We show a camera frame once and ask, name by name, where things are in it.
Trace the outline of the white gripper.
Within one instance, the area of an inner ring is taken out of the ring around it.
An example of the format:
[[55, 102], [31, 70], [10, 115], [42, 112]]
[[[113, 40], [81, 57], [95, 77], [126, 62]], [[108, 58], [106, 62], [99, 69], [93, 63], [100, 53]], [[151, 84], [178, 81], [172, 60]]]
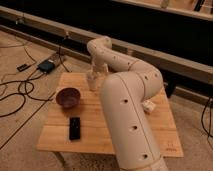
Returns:
[[100, 88], [107, 74], [108, 74], [108, 65], [106, 63], [102, 63], [102, 64], [92, 63], [92, 71], [89, 70], [86, 73], [86, 80], [88, 83], [89, 90], [95, 91], [96, 85], [98, 88]]

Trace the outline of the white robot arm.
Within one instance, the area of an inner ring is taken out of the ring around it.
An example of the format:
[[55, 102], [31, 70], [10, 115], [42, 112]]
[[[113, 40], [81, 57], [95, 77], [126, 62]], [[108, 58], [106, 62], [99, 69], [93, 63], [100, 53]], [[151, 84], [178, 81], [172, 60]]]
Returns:
[[89, 41], [87, 49], [95, 72], [115, 70], [103, 81], [100, 100], [120, 171], [169, 171], [142, 106], [162, 89], [160, 71], [114, 51], [107, 36]]

